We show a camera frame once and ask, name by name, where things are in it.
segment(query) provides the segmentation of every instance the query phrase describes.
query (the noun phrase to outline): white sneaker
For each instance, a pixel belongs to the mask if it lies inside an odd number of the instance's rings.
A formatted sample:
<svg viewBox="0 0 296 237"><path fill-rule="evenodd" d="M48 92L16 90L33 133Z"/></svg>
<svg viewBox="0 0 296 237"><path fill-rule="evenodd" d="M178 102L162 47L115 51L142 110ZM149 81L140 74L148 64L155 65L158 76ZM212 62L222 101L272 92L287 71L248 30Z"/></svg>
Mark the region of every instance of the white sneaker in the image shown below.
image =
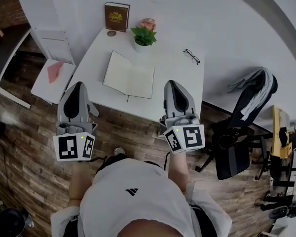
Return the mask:
<svg viewBox="0 0 296 237"><path fill-rule="evenodd" d="M123 155L125 155L125 150L124 150L123 148L121 148L121 147L115 148L115 149L114 149L114 155L116 156L116 155L118 155L118 154L123 154Z"/></svg>

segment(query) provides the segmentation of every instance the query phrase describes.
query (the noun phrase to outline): pink figurine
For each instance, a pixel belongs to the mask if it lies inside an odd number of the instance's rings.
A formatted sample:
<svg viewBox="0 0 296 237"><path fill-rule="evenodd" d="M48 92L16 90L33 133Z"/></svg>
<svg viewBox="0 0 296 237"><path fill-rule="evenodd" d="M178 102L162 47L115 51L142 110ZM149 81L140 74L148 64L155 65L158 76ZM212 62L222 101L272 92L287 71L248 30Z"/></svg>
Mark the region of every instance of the pink figurine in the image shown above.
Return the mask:
<svg viewBox="0 0 296 237"><path fill-rule="evenodd" d="M143 26L146 26L148 30L152 30L154 31L155 27L156 27L156 23L154 21L154 19L152 18L145 18L141 21L140 25L143 27Z"/></svg>

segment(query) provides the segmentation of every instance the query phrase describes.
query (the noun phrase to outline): chair backrest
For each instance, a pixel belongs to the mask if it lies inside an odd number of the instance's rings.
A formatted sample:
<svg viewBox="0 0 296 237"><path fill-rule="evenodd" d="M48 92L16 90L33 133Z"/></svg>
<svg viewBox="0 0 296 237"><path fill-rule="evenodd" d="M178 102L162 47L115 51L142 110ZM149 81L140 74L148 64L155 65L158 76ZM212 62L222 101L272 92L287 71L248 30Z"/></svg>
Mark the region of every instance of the chair backrest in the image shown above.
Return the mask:
<svg viewBox="0 0 296 237"><path fill-rule="evenodd" d="M241 120L243 115L240 111L244 107L246 107L247 104L250 102L250 100L253 98L253 96L262 89L264 83L265 83L265 73L261 73L257 77L255 85L250 85L247 88L245 88L245 90L241 93L238 99L238 102L229 119L229 124L227 125L226 128L244 127L244 126L249 126L253 123L253 121L256 119L257 115L259 114L259 112L262 110L265 104L270 100L272 94L274 94L277 91L278 84L275 76L273 76L273 85L265 102L259 108L256 108L255 110L253 110L249 114L246 120Z"/></svg>

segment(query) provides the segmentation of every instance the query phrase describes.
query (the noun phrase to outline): book cover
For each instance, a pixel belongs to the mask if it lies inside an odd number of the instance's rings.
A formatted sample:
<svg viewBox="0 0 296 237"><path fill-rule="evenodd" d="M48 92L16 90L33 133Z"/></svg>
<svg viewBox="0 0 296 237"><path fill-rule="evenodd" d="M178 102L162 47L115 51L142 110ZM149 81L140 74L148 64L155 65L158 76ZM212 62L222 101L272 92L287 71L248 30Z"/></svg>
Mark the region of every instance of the book cover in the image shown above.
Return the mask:
<svg viewBox="0 0 296 237"><path fill-rule="evenodd" d="M105 7L105 28L126 32L128 28L129 5L107 2Z"/></svg>

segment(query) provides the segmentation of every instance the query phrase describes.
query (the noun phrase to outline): blank page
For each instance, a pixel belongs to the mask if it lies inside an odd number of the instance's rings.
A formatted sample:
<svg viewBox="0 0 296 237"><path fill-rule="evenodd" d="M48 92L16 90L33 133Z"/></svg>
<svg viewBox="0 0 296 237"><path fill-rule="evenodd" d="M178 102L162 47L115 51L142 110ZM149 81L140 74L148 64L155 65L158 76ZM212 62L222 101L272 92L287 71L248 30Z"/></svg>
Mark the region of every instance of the blank page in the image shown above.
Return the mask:
<svg viewBox="0 0 296 237"><path fill-rule="evenodd" d="M154 68L132 66L129 73L127 94L136 97L152 98Z"/></svg>
<svg viewBox="0 0 296 237"><path fill-rule="evenodd" d="M131 63L122 55L112 51L103 84L127 94L127 82Z"/></svg>

